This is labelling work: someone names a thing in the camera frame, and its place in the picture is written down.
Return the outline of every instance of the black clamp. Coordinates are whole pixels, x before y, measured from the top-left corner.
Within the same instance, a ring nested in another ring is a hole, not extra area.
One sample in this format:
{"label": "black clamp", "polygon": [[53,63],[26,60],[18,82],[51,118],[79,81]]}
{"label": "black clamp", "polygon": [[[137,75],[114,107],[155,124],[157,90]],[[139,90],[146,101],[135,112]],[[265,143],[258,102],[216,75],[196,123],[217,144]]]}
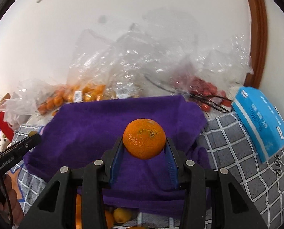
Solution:
{"label": "black clamp", "polygon": [[[188,160],[184,152],[176,150],[171,139],[166,140],[164,151],[174,188],[186,190],[180,229],[204,229],[207,187],[211,188],[212,228],[267,228],[253,202],[226,168],[203,169]],[[79,186],[82,186],[82,228],[107,229],[102,189],[110,188],[116,181],[123,153],[123,141],[119,138],[102,159],[85,168],[60,168],[29,209],[19,229],[75,228]]]}

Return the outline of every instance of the product label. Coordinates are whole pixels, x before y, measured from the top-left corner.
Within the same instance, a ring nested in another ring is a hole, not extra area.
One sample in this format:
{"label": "product label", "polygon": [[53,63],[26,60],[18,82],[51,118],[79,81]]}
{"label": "product label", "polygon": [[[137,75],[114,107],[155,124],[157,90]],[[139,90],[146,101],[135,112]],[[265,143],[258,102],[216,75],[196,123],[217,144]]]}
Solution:
{"label": "product label", "polygon": [[74,93],[74,102],[83,102],[83,92],[82,91],[75,91]]}

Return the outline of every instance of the metal screw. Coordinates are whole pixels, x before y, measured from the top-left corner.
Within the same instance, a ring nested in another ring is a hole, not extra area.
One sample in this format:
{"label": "metal screw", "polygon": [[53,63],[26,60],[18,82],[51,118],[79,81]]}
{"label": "metal screw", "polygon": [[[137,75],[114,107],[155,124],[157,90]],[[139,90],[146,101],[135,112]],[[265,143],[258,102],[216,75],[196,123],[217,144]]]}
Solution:
{"label": "metal screw", "polygon": [[195,162],[194,162],[193,160],[187,160],[187,161],[185,162],[185,164],[186,164],[187,166],[193,166],[193,165],[195,164]]}
{"label": "metal screw", "polygon": [[102,165],[104,162],[103,162],[103,160],[101,160],[101,159],[98,159],[98,160],[95,160],[94,161],[94,165],[96,165],[96,166],[100,166],[100,165]]}
{"label": "metal screw", "polygon": [[61,173],[66,173],[68,170],[69,170],[69,168],[66,167],[66,166],[63,166],[63,167],[60,168]]}
{"label": "metal screw", "polygon": [[226,175],[226,174],[228,174],[229,171],[228,171],[226,168],[221,168],[221,169],[220,169],[220,172],[221,172],[222,174]]}

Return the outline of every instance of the yellow fruit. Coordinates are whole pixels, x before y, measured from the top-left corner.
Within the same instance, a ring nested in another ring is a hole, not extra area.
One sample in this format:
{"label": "yellow fruit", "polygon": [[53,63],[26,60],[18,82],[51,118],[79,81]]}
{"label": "yellow fruit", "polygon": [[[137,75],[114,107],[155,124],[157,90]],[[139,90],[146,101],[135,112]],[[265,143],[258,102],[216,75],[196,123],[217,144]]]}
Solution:
{"label": "yellow fruit", "polygon": [[121,224],[124,224],[125,222],[130,221],[131,216],[132,216],[131,211],[125,208],[117,208],[113,212],[114,220],[117,223],[121,223]]}
{"label": "yellow fruit", "polygon": [[107,210],[105,210],[105,217],[106,217],[107,228],[108,229],[112,228],[114,224],[113,215],[109,213]]}
{"label": "yellow fruit", "polygon": [[157,156],[163,150],[165,142],[163,128],[149,119],[130,122],[123,134],[123,143],[129,153],[144,160]]}

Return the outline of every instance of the blue gripper pad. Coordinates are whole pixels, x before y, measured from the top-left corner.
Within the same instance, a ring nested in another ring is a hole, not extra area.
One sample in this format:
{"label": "blue gripper pad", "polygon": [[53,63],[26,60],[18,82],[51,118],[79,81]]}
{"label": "blue gripper pad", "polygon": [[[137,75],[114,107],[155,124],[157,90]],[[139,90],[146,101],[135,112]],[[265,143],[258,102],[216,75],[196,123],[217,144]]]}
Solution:
{"label": "blue gripper pad", "polygon": [[124,155],[124,146],[123,143],[119,146],[117,149],[117,152],[115,154],[115,157],[113,159],[111,169],[110,169],[110,179],[109,179],[109,185],[113,185],[118,177],[118,173],[121,167],[121,163],[123,160],[123,155]]}
{"label": "blue gripper pad", "polygon": [[166,141],[166,147],[164,149],[164,155],[167,162],[167,167],[169,170],[172,185],[175,189],[178,189],[179,188],[178,167],[176,165],[170,145],[167,141]]}

